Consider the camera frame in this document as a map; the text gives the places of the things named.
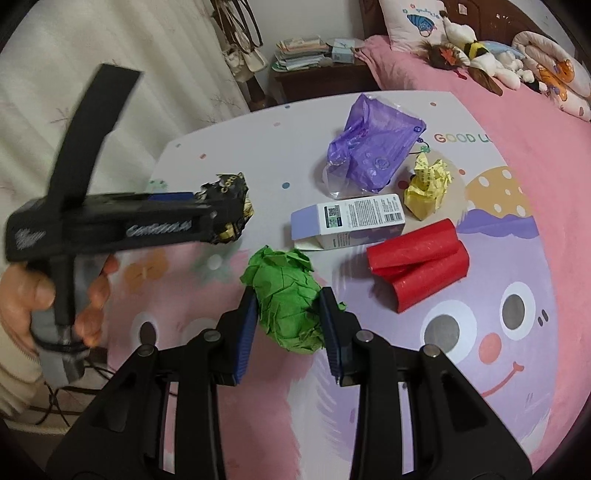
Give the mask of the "person's left hand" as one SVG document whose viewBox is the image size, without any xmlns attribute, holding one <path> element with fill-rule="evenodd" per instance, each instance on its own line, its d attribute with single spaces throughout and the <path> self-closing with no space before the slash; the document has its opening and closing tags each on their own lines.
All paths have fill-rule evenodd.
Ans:
<svg viewBox="0 0 591 480">
<path fill-rule="evenodd" d="M 87 347 L 99 345 L 102 338 L 104 307 L 110 296 L 108 276 L 116 273 L 119 262 L 109 256 L 100 275 L 88 287 L 89 305 L 77 315 L 74 330 Z M 30 333 L 31 315 L 48 310 L 55 300 L 52 281 L 25 264 L 11 264 L 1 278 L 1 325 L 9 338 L 27 354 L 37 350 Z"/>
</svg>

